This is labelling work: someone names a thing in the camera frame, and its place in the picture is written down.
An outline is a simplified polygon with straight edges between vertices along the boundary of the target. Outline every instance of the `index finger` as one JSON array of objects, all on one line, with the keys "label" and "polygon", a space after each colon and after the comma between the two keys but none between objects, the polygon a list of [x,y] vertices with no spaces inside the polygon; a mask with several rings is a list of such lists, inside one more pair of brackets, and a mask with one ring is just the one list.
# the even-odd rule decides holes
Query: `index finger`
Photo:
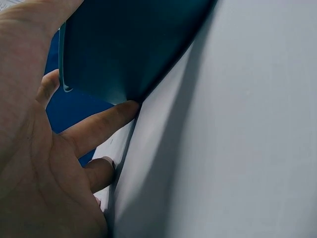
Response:
[{"label": "index finger", "polygon": [[104,143],[136,115],[139,104],[128,101],[92,115],[60,134],[73,148],[77,158]]}]

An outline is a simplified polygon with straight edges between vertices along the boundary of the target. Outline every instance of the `hand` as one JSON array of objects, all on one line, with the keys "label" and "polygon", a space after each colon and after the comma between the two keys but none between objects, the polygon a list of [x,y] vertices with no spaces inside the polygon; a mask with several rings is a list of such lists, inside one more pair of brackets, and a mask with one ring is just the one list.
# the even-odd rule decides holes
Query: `hand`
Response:
[{"label": "hand", "polygon": [[105,237],[93,196],[113,167],[78,158],[130,122],[135,102],[91,116],[61,134],[45,108],[58,71],[42,75],[51,39],[82,0],[28,0],[0,13],[0,237]]}]

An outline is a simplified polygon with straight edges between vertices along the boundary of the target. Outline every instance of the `white wall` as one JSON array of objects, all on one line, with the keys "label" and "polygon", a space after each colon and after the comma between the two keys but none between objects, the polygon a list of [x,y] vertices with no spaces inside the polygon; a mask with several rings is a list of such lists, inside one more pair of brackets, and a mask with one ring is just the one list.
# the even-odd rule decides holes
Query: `white wall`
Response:
[{"label": "white wall", "polygon": [[115,237],[317,237],[316,12],[313,0],[218,3],[142,107]]}]

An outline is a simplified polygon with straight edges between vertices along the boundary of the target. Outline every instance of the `white paper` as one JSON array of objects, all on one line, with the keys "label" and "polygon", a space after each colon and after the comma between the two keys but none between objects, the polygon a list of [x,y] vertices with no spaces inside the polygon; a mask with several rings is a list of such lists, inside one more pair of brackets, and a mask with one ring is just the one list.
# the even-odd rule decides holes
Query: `white paper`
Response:
[{"label": "white paper", "polygon": [[23,1],[24,0],[0,0],[0,11]]},{"label": "white paper", "polygon": [[[129,143],[129,134],[132,133],[134,122],[129,123],[124,128],[117,131],[105,143],[99,146],[93,156],[93,159],[108,156],[113,159],[116,167],[122,162],[124,150]],[[94,194],[101,201],[101,209],[105,211],[108,208],[109,187]]]},{"label": "white paper", "polygon": [[317,237],[316,12],[218,3],[142,107],[114,237]]}]

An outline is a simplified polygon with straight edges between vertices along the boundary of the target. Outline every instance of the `blue object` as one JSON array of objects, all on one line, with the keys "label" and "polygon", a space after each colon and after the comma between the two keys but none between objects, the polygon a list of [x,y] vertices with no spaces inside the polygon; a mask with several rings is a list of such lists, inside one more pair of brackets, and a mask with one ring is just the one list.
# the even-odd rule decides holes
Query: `blue object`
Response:
[{"label": "blue object", "polygon": [[[52,40],[45,73],[58,68],[58,40],[59,32],[55,34]],[[73,90],[70,93],[65,93],[63,88],[60,87],[47,107],[47,114],[52,130],[59,133],[86,117],[104,111],[110,107],[112,107],[111,104],[83,92]],[[82,166],[86,165],[92,159],[94,152],[95,151],[93,150],[80,158],[80,164]]]}]

